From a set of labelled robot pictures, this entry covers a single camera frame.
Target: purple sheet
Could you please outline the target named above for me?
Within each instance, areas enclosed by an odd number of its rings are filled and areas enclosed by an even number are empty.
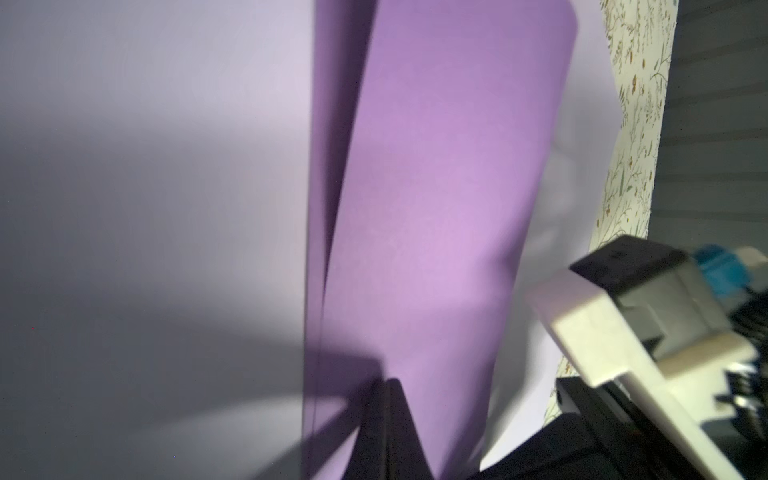
[[[364,33],[340,28],[352,5],[317,5],[305,433],[340,425],[336,436],[348,435],[340,416],[359,417],[356,390],[383,372],[402,380],[435,476],[456,478],[478,467],[576,22],[566,0],[379,1],[323,305],[333,179],[345,154],[343,141],[331,144],[349,134],[360,65],[341,59],[365,55]],[[339,103],[346,117],[331,113]],[[338,353],[361,362],[333,361]],[[352,442],[317,476],[340,478]],[[304,454],[309,474],[327,456]]]

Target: black plastic part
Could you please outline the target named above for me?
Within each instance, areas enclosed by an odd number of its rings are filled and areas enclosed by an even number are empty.
[[[625,235],[590,253],[570,269],[615,298],[687,260],[688,255],[681,250]]]
[[[757,348],[760,357],[755,362],[757,374],[728,375],[731,392],[735,396],[754,398],[757,408],[744,408],[734,404],[736,429],[754,442],[768,442],[768,291],[750,290],[752,298],[730,314],[733,331],[745,336]]]
[[[702,428],[744,480],[768,478],[768,449],[765,443],[748,440],[734,428],[730,420],[708,422]]]
[[[469,480],[701,480],[614,385],[558,379],[564,414]],[[432,480],[397,380],[372,392],[343,480]]]
[[[343,480],[433,480],[402,384],[372,389]]]

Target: light gray surface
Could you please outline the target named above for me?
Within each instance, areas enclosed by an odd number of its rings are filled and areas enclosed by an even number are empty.
[[[768,3],[681,2],[648,238],[768,251]]]
[[[0,5],[3,478],[254,478],[298,442],[312,7]]]

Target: blue part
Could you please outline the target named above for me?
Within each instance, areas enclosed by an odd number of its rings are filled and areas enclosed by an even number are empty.
[[[694,252],[694,260],[717,296],[743,289],[752,281],[739,257],[719,245],[706,245]]]

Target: patterned fabric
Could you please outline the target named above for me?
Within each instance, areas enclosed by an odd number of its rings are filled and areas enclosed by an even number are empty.
[[[599,0],[624,119],[605,179],[590,249],[624,234],[645,237],[667,95],[677,0]],[[563,358],[558,376],[577,376]],[[554,390],[545,424],[560,415]]]

